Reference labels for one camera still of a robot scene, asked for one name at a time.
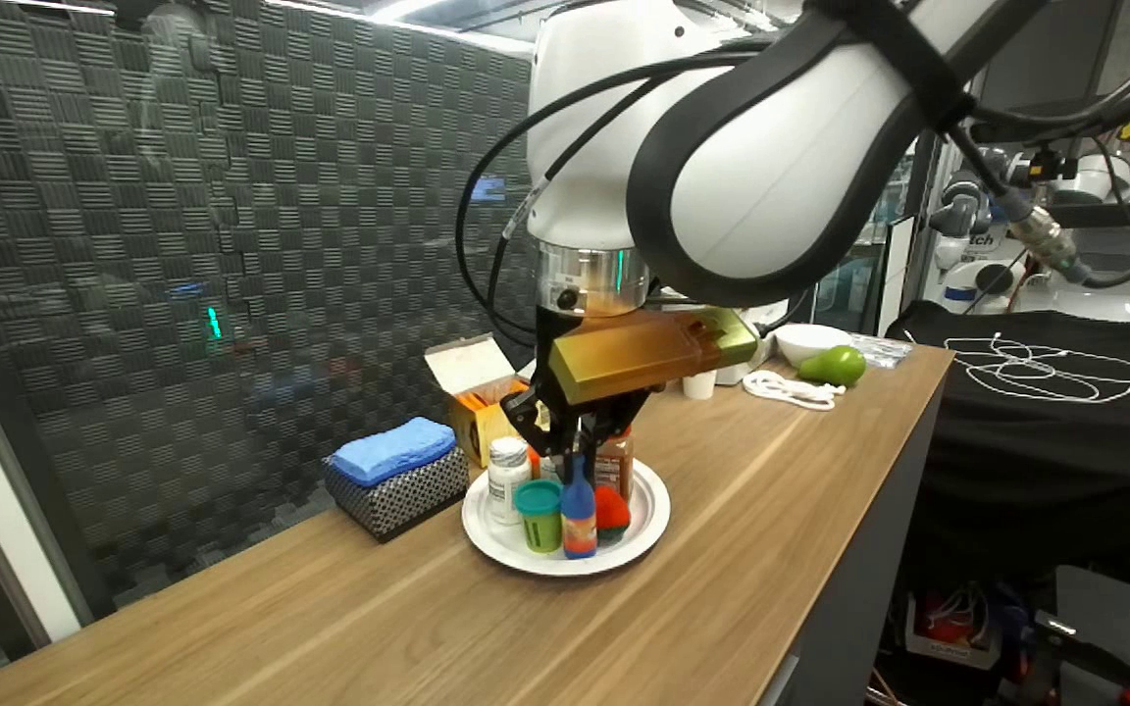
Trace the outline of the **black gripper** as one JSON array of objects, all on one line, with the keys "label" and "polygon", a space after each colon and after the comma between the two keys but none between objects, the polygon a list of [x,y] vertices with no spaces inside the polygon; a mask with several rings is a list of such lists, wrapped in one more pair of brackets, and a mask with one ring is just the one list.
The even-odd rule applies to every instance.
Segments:
[{"label": "black gripper", "polygon": [[529,442],[540,470],[573,474],[567,454],[596,448],[613,437],[625,437],[638,408],[644,391],[625,391],[593,406],[567,406],[556,374],[550,368],[552,342],[573,335],[579,316],[536,312],[533,316],[533,377],[527,391],[507,391],[497,408],[515,425],[515,431]]}]

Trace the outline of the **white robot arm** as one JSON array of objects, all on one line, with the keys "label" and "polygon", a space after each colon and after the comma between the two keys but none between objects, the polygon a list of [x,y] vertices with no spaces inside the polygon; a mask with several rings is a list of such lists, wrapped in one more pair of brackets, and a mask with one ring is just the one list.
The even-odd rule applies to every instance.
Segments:
[{"label": "white robot arm", "polygon": [[648,391],[723,356],[702,305],[812,286],[905,144],[974,113],[968,78],[1046,0],[804,0],[773,35],[715,35],[675,0],[563,0],[529,66],[536,368],[507,406],[544,461],[625,431]]}]

